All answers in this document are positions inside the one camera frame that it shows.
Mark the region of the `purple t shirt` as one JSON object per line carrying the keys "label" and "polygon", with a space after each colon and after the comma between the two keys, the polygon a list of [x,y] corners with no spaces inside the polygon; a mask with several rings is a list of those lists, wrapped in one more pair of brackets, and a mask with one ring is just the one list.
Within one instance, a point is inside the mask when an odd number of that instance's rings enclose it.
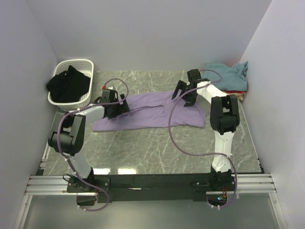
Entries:
{"label": "purple t shirt", "polygon": [[165,128],[172,108],[171,126],[189,125],[204,128],[206,114],[201,105],[185,107],[184,100],[172,99],[172,91],[129,95],[130,111],[113,119],[103,118],[93,123],[94,132]]}

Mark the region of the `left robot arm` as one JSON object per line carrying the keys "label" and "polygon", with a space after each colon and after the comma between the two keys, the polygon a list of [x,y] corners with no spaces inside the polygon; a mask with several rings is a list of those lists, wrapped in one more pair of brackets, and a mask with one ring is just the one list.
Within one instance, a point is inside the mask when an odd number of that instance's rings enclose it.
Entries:
{"label": "left robot arm", "polygon": [[102,95],[92,104],[74,111],[59,109],[48,137],[48,145],[68,162],[72,174],[68,183],[89,192],[95,187],[93,168],[86,161],[81,149],[84,144],[86,123],[99,119],[112,119],[130,111],[124,94],[103,89]]}

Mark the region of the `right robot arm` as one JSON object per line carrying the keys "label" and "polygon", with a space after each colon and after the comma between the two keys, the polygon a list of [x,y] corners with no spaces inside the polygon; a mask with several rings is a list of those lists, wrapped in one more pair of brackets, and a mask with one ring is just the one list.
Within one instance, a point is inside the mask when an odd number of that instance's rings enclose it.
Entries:
{"label": "right robot arm", "polygon": [[235,95],[227,95],[222,92],[214,83],[222,80],[222,76],[210,69],[219,76],[219,80],[209,81],[201,77],[200,70],[192,69],[187,72],[188,82],[178,81],[172,95],[172,99],[177,99],[174,105],[180,100],[184,100],[185,107],[192,107],[197,101],[197,96],[201,96],[210,103],[210,126],[214,130],[215,148],[213,153],[206,153],[206,156],[213,155],[209,185],[214,190],[220,190],[225,186],[225,175],[236,172],[231,160],[231,148],[233,136],[240,124],[238,99]]}

